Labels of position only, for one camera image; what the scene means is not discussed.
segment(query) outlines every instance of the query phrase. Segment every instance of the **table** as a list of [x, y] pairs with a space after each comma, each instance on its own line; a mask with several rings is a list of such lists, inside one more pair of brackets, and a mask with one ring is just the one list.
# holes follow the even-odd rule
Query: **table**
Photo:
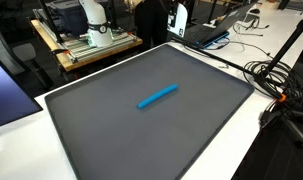
[[[254, 30], [254, 33], [263, 33], [264, 36], [243, 36], [243, 40], [261, 47], [271, 55], [275, 55], [281, 48], [303, 17], [297, 11], [276, 11], [265, 8], [264, 5], [261, 7], [260, 16], [260, 25], [270, 24], [270, 27], [266, 30]], [[230, 33], [231, 40], [236, 40], [235, 33], [233, 31]], [[223, 66], [223, 63], [192, 53], [179, 43], [169, 44], [214, 67]], [[303, 34], [282, 61], [292, 67], [302, 49]], [[230, 44], [221, 50], [210, 52], [239, 65], [252, 60], [266, 60], [266, 56], [255, 48], [246, 47], [245, 51], [241, 51], [241, 45]], [[231, 67], [220, 69], [244, 79], [242, 72], [237, 69]], [[43, 111], [0, 127], [0, 180], [76, 179], [48, 114], [44, 102], [45, 95], [36, 98], [44, 108]], [[272, 99], [254, 92], [231, 117], [183, 179], [230, 179], [260, 130], [260, 113], [271, 102]]]
[[[55, 50], [55, 49], [61, 49], [61, 46], [59, 46], [59, 44], [52, 38], [52, 36], [50, 35], [49, 30], [47, 30], [45, 28], [45, 25], [42, 25], [42, 23], [35, 19], [35, 20], [31, 20], [31, 25], [33, 27], [33, 29], [37, 32], [37, 34], [39, 34], [39, 36], [43, 39], [43, 41], [47, 44], [47, 46], [50, 48], [50, 50]], [[101, 60], [103, 58], [109, 57], [111, 55], [123, 52], [125, 50], [134, 48], [136, 46], [139, 46], [140, 44], [142, 44], [142, 39], [137, 38], [136, 41], [132, 41], [130, 43], [118, 46], [116, 48], [113, 48], [109, 51], [105, 51], [105, 52], [101, 52], [93, 57], [90, 57], [86, 60], [83, 61], [78, 61], [76, 63], [73, 63], [70, 58], [63, 54], [57, 54], [56, 55], [56, 59], [58, 60], [58, 63], [62, 66], [63, 70], [65, 72], [70, 72], [72, 70], [76, 70], [78, 68], [81, 68], [85, 65], [88, 65], [90, 63], [96, 62], [98, 60]]]

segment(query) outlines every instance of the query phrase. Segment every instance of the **laptop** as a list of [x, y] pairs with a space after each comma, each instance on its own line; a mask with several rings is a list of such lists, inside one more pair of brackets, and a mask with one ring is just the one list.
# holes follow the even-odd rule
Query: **laptop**
[[245, 5], [229, 12], [216, 28], [196, 24], [185, 30], [184, 37], [182, 39], [189, 44], [196, 45], [199, 48], [204, 49], [210, 46], [213, 42], [228, 36], [228, 29], [230, 29], [241, 17], [245, 16], [246, 12], [253, 5], [254, 3]]

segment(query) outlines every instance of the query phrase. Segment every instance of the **blue marker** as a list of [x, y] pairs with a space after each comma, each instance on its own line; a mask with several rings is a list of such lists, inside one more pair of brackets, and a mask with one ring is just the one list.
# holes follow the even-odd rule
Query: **blue marker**
[[152, 94], [150, 97], [146, 98], [145, 100], [141, 101], [138, 104], [138, 108], [142, 109], [144, 107], [146, 107], [147, 105], [149, 105], [150, 103], [152, 103], [153, 101], [156, 101], [157, 99], [163, 97], [164, 95], [176, 90], [178, 88], [177, 84], [172, 84], [154, 94]]

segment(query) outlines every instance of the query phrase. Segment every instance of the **person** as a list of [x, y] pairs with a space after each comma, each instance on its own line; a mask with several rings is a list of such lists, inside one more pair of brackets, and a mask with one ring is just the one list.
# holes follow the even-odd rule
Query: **person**
[[143, 40], [142, 51], [166, 42], [170, 1], [144, 0], [136, 6], [135, 26], [137, 36]]

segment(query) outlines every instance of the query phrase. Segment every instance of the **wooden table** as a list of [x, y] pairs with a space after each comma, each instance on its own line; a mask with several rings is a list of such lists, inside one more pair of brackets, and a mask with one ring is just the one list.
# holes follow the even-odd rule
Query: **wooden table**
[[[47, 46], [50, 48], [50, 50], [55, 50], [55, 49], [61, 49], [59, 47], [58, 43], [50, 36], [49, 32], [43, 28], [41, 25], [41, 22], [39, 20], [31, 20], [31, 25], [33, 26], [33, 29], [37, 32], [37, 34], [43, 39], [43, 41], [47, 44]], [[76, 70], [82, 66], [85, 66], [87, 64], [93, 63], [95, 61], [101, 60], [103, 58], [109, 57], [111, 55], [117, 54], [119, 52], [123, 52], [125, 50], [131, 49], [133, 47], [136, 47], [138, 45], [142, 44], [142, 39], [137, 38], [136, 41], [132, 41], [130, 44], [124, 44], [121, 45], [115, 49], [112, 49], [107, 52], [99, 53], [98, 55], [91, 57], [87, 60], [79, 61], [76, 63], [72, 63], [70, 58], [63, 54], [57, 54], [56, 59], [58, 60], [58, 63], [63, 67], [63, 70], [65, 72], [70, 72], [72, 70]]]

